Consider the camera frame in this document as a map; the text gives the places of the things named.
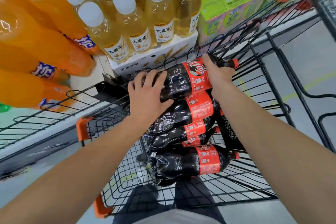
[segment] red bottle label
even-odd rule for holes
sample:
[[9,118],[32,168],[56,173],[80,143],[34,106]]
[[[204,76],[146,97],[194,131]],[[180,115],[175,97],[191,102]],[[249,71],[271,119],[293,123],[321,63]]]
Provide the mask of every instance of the red bottle label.
[[190,62],[183,62],[182,64],[187,70],[191,82],[192,94],[212,88],[202,58],[197,58]]
[[187,141],[182,142],[183,147],[191,147],[199,145],[201,145],[201,140],[199,136],[188,138]]
[[218,152],[212,144],[195,147],[199,157],[199,174],[214,174],[221,170]]
[[204,134],[206,131],[203,120],[198,120],[188,125],[185,125],[184,129],[187,133],[187,139]]
[[213,105],[208,93],[193,94],[185,97],[185,100],[189,106],[193,122],[213,115]]

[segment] shopping cart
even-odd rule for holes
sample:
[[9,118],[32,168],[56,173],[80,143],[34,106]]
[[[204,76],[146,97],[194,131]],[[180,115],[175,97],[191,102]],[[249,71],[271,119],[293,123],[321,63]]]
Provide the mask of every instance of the shopping cart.
[[[265,59],[273,57],[281,64],[324,146],[335,152],[334,146],[324,128],[323,120],[326,117],[335,116],[336,113],[330,112],[322,114],[316,120],[307,105],[305,97],[336,98],[336,95],[311,95],[306,92],[284,53],[278,47],[277,36],[287,33],[293,27],[297,27],[298,24],[281,32],[277,32],[276,34],[272,34],[271,31],[272,29],[279,28],[280,25],[288,21],[295,20],[299,17],[302,18],[305,14],[311,12],[315,14],[309,15],[309,17],[300,22],[300,25],[309,23],[314,19],[318,20],[321,16],[332,36],[335,37],[335,13],[330,0],[313,0],[313,4],[318,6],[317,12],[309,5],[302,6],[300,4],[302,4],[302,1],[297,3],[289,0],[274,1],[234,27],[225,35],[217,36],[211,43],[204,46],[190,49],[186,55],[180,58],[166,60],[164,65],[158,67],[158,69],[166,69],[177,63],[189,61],[201,56],[203,53],[211,53],[224,59],[237,58],[240,61],[240,65],[236,69],[236,74],[233,76],[233,83],[265,110],[284,120],[291,126],[295,126],[290,116],[291,107],[285,104],[281,99],[274,83],[274,77],[269,73],[265,65]],[[266,44],[267,50],[263,48],[263,51],[260,51],[259,47],[261,44]],[[88,90],[89,89],[77,92],[75,95],[87,94]],[[90,115],[81,118],[77,123],[78,139],[81,144],[85,146],[120,123],[127,115],[125,110],[127,103],[127,96],[124,96],[119,99],[118,102],[109,103]],[[44,112],[53,114],[53,112],[46,107],[45,110],[39,114],[24,117],[23,120],[21,119],[11,126],[0,129],[0,132],[4,131],[7,132],[6,135],[9,135],[11,134],[10,129],[23,123],[28,125],[42,125],[42,128],[38,127],[33,132],[27,132],[20,139],[11,141],[10,144],[12,144],[67,119],[66,117],[50,118],[52,121],[45,124],[36,122],[39,115]],[[214,134],[211,142],[225,147],[221,134]],[[127,212],[131,210],[128,209],[127,201],[132,191],[134,191],[138,185],[154,184],[155,182],[148,167],[146,145],[140,138],[128,151],[102,193],[97,196],[94,202],[96,216],[105,218],[121,211]],[[199,192],[197,195],[186,195],[185,199],[192,199],[199,202],[195,207],[207,207],[210,205],[220,206],[277,199],[275,193],[264,180],[248,153],[244,151],[240,152],[240,159],[232,161],[224,171],[218,174],[202,175],[201,179],[208,188],[212,200],[209,200],[209,197],[202,192]],[[175,185],[159,189],[159,204],[170,205],[174,203],[174,186]],[[197,183],[188,186],[197,188]],[[138,205],[132,210],[146,211],[147,208],[143,205]]]

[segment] orange bottle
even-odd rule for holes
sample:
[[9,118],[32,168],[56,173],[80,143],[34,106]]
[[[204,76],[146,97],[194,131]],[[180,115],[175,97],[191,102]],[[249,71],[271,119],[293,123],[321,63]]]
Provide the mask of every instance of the orange bottle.
[[0,42],[20,47],[71,75],[89,76],[95,67],[95,61],[84,51],[57,31],[41,26],[18,6],[0,6],[0,20]]
[[54,66],[38,61],[22,48],[0,42],[0,69],[31,73],[52,82],[63,83],[69,75]]
[[90,54],[99,54],[99,47],[91,40],[82,22],[74,14],[72,6],[66,0],[29,0],[40,10],[47,13],[56,27],[68,38],[76,42]]
[[25,9],[27,13],[29,13],[32,17],[34,17],[34,19],[41,25],[57,30],[57,27],[55,26],[53,20],[48,16],[48,14],[37,9],[28,0],[0,0],[0,3],[1,4],[11,3],[19,5],[21,8]]
[[64,112],[74,103],[69,99],[61,105],[53,105],[67,97],[67,86],[43,80],[32,74],[9,72],[0,69],[0,103],[18,108],[45,109]]

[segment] finger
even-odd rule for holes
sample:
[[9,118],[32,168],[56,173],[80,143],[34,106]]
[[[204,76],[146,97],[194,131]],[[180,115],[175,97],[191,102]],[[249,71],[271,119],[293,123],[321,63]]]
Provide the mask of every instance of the finger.
[[207,67],[207,68],[211,68],[211,67],[217,67],[212,60],[210,59],[208,54],[203,54],[202,55],[202,60],[203,60],[203,64]]
[[164,70],[157,78],[154,88],[161,89],[163,87],[163,84],[165,83],[166,77],[167,77],[167,71]]
[[146,76],[146,80],[143,86],[151,88],[153,86],[154,77],[157,75],[157,73],[158,73],[158,70],[150,71]]
[[134,92],[134,81],[130,81],[128,83],[127,90],[128,90],[129,95],[133,94],[133,92]]
[[135,90],[140,90],[142,88],[142,79],[146,77],[147,72],[140,72],[134,79]]
[[162,103],[162,113],[166,111],[172,104],[174,103],[174,100],[168,99],[167,101]]

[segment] forearm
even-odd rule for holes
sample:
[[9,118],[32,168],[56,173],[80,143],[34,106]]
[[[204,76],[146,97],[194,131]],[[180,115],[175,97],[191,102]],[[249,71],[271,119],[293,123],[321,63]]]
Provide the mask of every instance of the forearm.
[[76,223],[145,132],[130,117],[38,178],[0,210],[0,223]]
[[336,223],[336,156],[233,84],[223,83],[218,95],[239,140],[295,220]]

